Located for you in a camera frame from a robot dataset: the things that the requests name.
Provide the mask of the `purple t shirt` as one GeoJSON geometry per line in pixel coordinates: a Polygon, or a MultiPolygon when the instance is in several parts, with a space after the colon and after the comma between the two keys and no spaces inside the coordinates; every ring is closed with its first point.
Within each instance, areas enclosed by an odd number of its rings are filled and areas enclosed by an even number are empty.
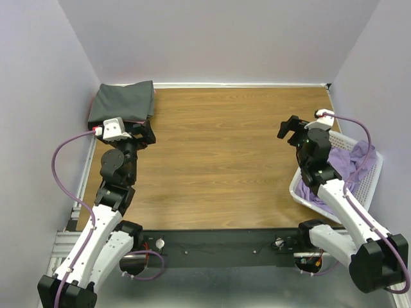
{"type": "MultiPolygon", "coordinates": [[[[342,176],[342,179],[347,182],[349,177],[355,173],[365,159],[368,150],[367,141],[358,141],[354,148],[349,151],[342,148],[332,148],[329,153],[328,162],[342,176]]],[[[359,170],[356,176],[348,182],[347,188],[354,194],[358,190],[360,181],[362,181],[367,173],[374,167],[377,161],[376,149],[371,145],[371,152],[366,161],[366,164],[359,170]]],[[[320,198],[315,196],[310,188],[307,187],[302,180],[299,180],[295,189],[296,195],[314,204],[318,208],[333,214],[331,208],[326,205],[320,198]]]]}

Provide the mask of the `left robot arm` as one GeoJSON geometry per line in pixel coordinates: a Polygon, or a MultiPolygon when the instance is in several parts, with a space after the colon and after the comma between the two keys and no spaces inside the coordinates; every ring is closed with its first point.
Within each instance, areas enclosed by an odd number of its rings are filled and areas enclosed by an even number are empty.
{"type": "Polygon", "coordinates": [[[141,225],[123,216],[135,194],[137,152],[156,142],[150,120],[108,119],[88,132],[111,145],[100,160],[102,182],[89,220],[63,263],[39,280],[43,307],[94,307],[99,287],[128,253],[148,255],[141,225]]]}

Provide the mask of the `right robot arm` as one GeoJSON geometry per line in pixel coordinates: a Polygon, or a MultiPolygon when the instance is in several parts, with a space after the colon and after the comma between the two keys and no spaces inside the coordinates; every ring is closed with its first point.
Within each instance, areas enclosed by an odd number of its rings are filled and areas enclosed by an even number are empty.
{"type": "Polygon", "coordinates": [[[399,295],[407,293],[407,240],[373,219],[328,162],[329,131],[336,115],[318,110],[315,117],[315,121],[307,122],[293,115],[281,123],[277,136],[282,139],[288,132],[293,133],[288,143],[296,149],[302,181],[331,208],[348,235],[343,236],[320,221],[307,221],[299,225],[297,247],[305,252],[316,247],[329,253],[349,270],[352,281],[364,293],[377,289],[399,295]]]}

